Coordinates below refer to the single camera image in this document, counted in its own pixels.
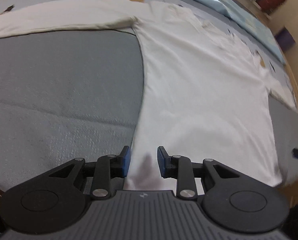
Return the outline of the white t-shirt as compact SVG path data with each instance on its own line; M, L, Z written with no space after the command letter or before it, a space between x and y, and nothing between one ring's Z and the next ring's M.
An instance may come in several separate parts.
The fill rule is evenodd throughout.
M125 189L175 189L158 173L158 146L280 185L268 97L294 108L293 96L238 36L164 2L62 0L0 15L0 38L129 27L140 43L145 81Z

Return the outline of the patterned light grey bed sheet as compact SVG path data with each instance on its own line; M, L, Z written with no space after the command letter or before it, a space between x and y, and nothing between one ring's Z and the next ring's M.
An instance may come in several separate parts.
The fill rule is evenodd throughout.
M62 0L0 0L0 15L53 1ZM227 18L205 6L194 8L182 0L142 3L150 2L188 8L249 47ZM140 43L130 27L0 38L0 189L74 158L95 161L125 145L132 148L144 81ZM286 185L298 178L292 154L298 147L298 112L272 95L268 99L280 185Z

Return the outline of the light blue patterned blanket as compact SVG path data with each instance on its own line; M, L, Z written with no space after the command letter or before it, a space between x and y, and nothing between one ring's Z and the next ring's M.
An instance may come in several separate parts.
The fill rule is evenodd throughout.
M258 42L260 42L272 55L285 64L284 56L278 46L271 30L252 16L246 10L241 8L233 0L194 0L202 5L215 10L225 17L233 20L242 29L248 32Z

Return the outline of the purple box by wall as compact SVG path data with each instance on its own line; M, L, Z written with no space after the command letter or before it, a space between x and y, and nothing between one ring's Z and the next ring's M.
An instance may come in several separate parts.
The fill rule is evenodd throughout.
M286 27L283 27L275 35L275 39L283 52L286 52L295 44L293 36Z

